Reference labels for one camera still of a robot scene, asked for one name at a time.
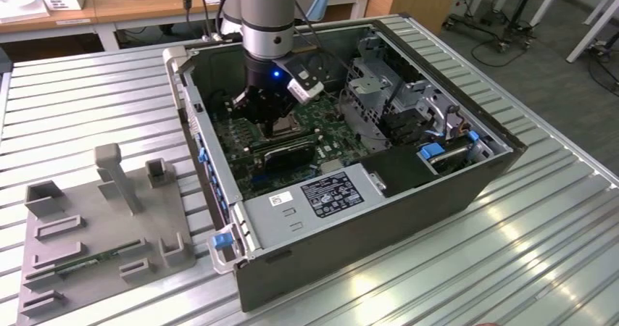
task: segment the motherboard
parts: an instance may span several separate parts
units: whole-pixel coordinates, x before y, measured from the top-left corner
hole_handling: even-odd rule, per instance
[[[334,171],[368,155],[337,106],[337,98],[326,95],[297,106],[266,137],[259,125],[233,117],[226,109],[230,100],[221,98],[211,125],[245,199]]]

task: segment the floor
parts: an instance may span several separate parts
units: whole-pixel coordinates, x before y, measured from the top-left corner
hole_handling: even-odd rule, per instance
[[[530,0],[522,14],[528,21],[542,0]],[[510,16],[518,0],[508,0],[504,13]],[[489,9],[481,5],[478,16]],[[581,21],[589,11],[564,0],[556,0],[546,16],[536,27],[537,39],[525,54],[508,66],[488,67],[470,57],[470,48],[490,38],[486,34],[454,26],[444,30],[441,40],[486,73],[506,91],[526,105],[541,118],[619,175],[619,97],[608,93],[590,79],[588,73],[589,56],[582,54],[573,64],[564,58],[588,31]],[[617,31],[609,25],[601,39]],[[500,64],[521,51],[514,47],[506,54],[498,54],[489,47],[480,47],[477,57],[484,62]],[[608,63],[608,68],[619,75],[619,54]],[[608,86],[610,77],[592,64],[596,78]]]

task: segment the white sticker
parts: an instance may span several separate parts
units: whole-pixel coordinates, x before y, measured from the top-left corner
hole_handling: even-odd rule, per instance
[[[292,200],[290,192],[284,192],[269,197],[270,205],[277,206]]]
[[[89,18],[83,18],[81,20],[58,20],[55,22],[57,25],[82,24],[82,23],[89,23]]]

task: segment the power supply label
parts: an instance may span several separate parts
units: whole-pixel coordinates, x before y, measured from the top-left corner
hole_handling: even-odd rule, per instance
[[[300,187],[318,217],[326,217],[364,202],[345,172]]]

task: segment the gray fixture post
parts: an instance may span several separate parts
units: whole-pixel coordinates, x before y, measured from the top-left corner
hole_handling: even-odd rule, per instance
[[[135,190],[133,189],[130,181],[119,166],[121,160],[122,156],[115,143],[109,143],[107,145],[97,146],[94,148],[94,163],[98,168],[105,169],[109,173],[117,190],[126,201],[127,208],[130,209],[131,214],[134,214],[142,210],[142,205],[138,202]]]

